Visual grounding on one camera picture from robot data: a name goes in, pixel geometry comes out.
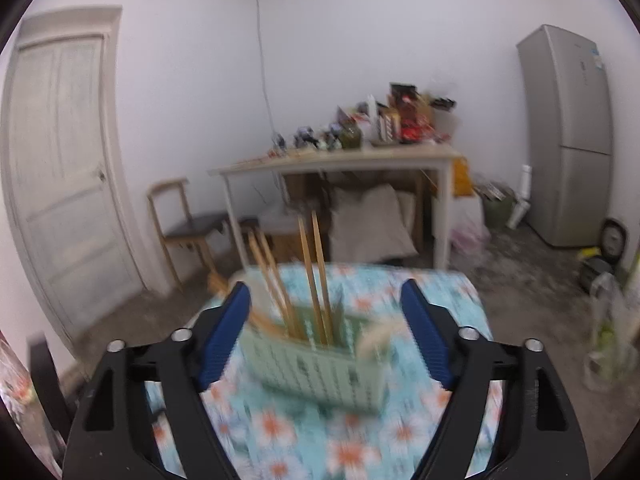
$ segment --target table leg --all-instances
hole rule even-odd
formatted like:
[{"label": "table leg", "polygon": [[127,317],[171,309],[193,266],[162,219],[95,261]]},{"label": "table leg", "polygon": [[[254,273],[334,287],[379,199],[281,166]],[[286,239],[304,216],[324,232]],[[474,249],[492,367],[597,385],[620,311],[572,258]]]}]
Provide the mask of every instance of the table leg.
[{"label": "table leg", "polygon": [[446,270],[449,266],[451,229],[451,205],[453,200],[453,161],[444,160],[438,169],[438,230],[435,234],[433,263],[436,269]]},{"label": "table leg", "polygon": [[240,254],[240,261],[242,262],[242,267],[246,269],[249,266],[249,258],[246,254],[246,247],[244,246],[244,242],[242,241],[242,232],[240,231],[240,224],[238,223],[238,218],[236,218],[236,213],[234,212],[234,205],[231,199],[231,188],[229,187],[229,178],[226,175],[222,175],[222,182],[225,187],[225,202],[226,202],[226,212],[229,214],[229,223],[231,224],[231,231],[234,236],[234,240],[236,241],[236,248],[238,249],[238,254]]}]

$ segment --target blue gripper pad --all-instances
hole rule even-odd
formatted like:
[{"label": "blue gripper pad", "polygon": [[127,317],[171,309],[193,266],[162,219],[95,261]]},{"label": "blue gripper pad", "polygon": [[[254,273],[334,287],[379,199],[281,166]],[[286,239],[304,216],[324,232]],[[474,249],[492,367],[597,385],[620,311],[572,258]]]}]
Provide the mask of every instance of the blue gripper pad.
[{"label": "blue gripper pad", "polygon": [[448,338],[441,334],[437,326],[438,320],[434,320],[429,314],[429,310],[433,308],[443,308],[429,304],[414,280],[407,280],[402,285],[400,303],[429,375],[442,384],[444,389],[451,390],[456,377],[450,369],[450,349],[446,343]]},{"label": "blue gripper pad", "polygon": [[225,369],[226,362],[249,315],[251,304],[249,288],[244,283],[240,284],[236,293],[226,302],[228,302],[226,312],[209,334],[200,351],[201,368],[198,385],[201,391],[219,380]]}]

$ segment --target refrigerator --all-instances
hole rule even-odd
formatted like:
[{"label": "refrigerator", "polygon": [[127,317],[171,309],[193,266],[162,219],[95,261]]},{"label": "refrigerator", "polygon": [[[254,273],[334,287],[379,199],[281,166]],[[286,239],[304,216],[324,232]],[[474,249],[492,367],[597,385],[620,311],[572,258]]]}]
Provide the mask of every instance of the refrigerator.
[{"label": "refrigerator", "polygon": [[543,25],[518,53],[532,167],[527,222],[554,247],[596,245],[609,206],[613,136],[598,47]]}]

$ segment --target wooden stick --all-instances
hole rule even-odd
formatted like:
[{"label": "wooden stick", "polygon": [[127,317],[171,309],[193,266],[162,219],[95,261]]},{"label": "wooden stick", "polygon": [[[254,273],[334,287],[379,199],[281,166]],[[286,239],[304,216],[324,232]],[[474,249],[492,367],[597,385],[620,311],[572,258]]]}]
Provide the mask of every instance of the wooden stick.
[{"label": "wooden stick", "polygon": [[273,301],[275,302],[276,306],[278,307],[278,310],[282,314],[282,319],[284,320],[284,324],[287,327],[287,331],[290,334],[295,333],[295,332],[292,332],[292,330],[294,330],[294,327],[292,327],[289,321],[287,310],[285,309],[284,305],[280,301],[280,295],[278,294],[278,291],[274,287],[273,283],[271,283],[271,277],[269,276],[269,270],[267,269],[267,264],[264,261],[264,257],[262,256],[262,253],[260,252],[260,247],[258,247],[258,242],[255,240],[255,235],[253,232],[249,232],[249,247],[251,247],[251,252],[254,254],[254,258],[255,258],[255,261],[258,263],[258,267],[260,267],[260,271],[262,272],[264,281],[267,284],[267,289],[269,289],[269,294],[271,294]]},{"label": "wooden stick", "polygon": [[316,318],[316,325],[318,326],[318,333],[320,335],[320,342],[326,345],[326,333],[324,332],[324,322],[322,321],[322,311],[320,310],[320,303],[318,301],[318,291],[316,290],[316,280],[314,278],[314,270],[311,267],[311,256],[309,255],[309,244],[306,239],[305,222],[302,216],[298,217],[298,227],[300,228],[300,242],[302,243],[302,255],[305,259],[306,277],[309,280],[309,289],[311,290],[311,301],[314,305],[314,315]]},{"label": "wooden stick", "polygon": [[276,259],[273,257],[273,253],[271,252],[271,248],[269,247],[269,243],[267,242],[267,237],[264,235],[262,231],[258,232],[258,236],[260,238],[260,245],[262,246],[262,250],[264,251],[265,256],[267,257],[267,263],[269,264],[269,268],[271,269],[271,273],[276,281],[276,286],[279,288],[282,299],[284,300],[284,307],[287,311],[287,317],[291,323],[291,328],[294,330],[294,333],[291,335],[295,335],[300,339],[304,339],[305,335],[302,331],[302,326],[300,325],[300,320],[298,319],[298,315],[291,304],[291,298],[287,293],[287,288],[284,286],[284,282],[282,281],[282,277],[280,275],[280,271],[278,270],[278,264],[276,263]]},{"label": "wooden stick", "polygon": [[316,241],[316,257],[318,258],[318,272],[320,273],[320,287],[322,288],[322,302],[324,303],[324,318],[326,321],[327,342],[334,344],[334,318],[331,314],[331,304],[329,304],[329,290],[326,286],[326,267],[324,266],[324,253],[322,252],[322,239],[320,238],[320,227],[316,212],[311,213],[314,223],[314,240]]},{"label": "wooden stick", "polygon": [[253,306],[249,311],[249,323],[265,334],[278,337],[280,339],[287,338],[287,332],[283,327],[275,324],[269,316],[258,312],[258,310]]},{"label": "wooden stick", "polygon": [[223,276],[218,274],[215,270],[212,270],[209,273],[207,278],[207,288],[211,294],[222,294],[227,296],[229,294],[229,281],[226,280]]}]

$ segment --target table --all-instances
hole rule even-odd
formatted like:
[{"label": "table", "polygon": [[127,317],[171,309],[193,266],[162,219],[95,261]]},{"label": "table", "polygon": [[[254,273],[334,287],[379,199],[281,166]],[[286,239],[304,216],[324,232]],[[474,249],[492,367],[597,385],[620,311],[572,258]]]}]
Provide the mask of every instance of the table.
[{"label": "table", "polygon": [[[246,273],[260,277],[255,267]],[[308,301],[305,268],[282,265],[280,273],[290,295]],[[413,278],[428,300],[448,308],[459,325],[491,337],[475,288],[458,272],[329,264],[327,277],[332,286],[342,287],[346,311],[378,318],[402,316],[400,287]],[[208,307],[221,302],[214,298]],[[278,316],[275,307],[272,312]],[[415,471],[449,400],[449,393],[429,377],[408,327],[392,339],[387,384],[379,415],[319,406],[264,388],[236,346],[223,377],[201,398],[241,480],[405,480]],[[158,384],[147,383],[147,394],[152,412],[161,410]],[[493,381],[468,475],[486,467],[501,405],[500,381]],[[154,434],[164,467],[184,476],[163,415],[154,423]]]},{"label": "table", "polygon": [[449,263],[449,211],[453,194],[453,160],[460,154],[448,144],[412,144],[391,148],[363,148],[361,150],[338,150],[321,152],[312,150],[299,155],[280,158],[261,158],[239,162],[226,168],[210,170],[209,174],[220,175],[224,183],[226,210],[229,214],[234,240],[238,247],[242,266],[249,266],[246,248],[238,218],[234,212],[229,178],[243,173],[275,171],[287,173],[317,173],[319,171],[366,171],[366,170],[435,170],[438,172],[438,216],[434,225],[434,266],[446,269]]}]

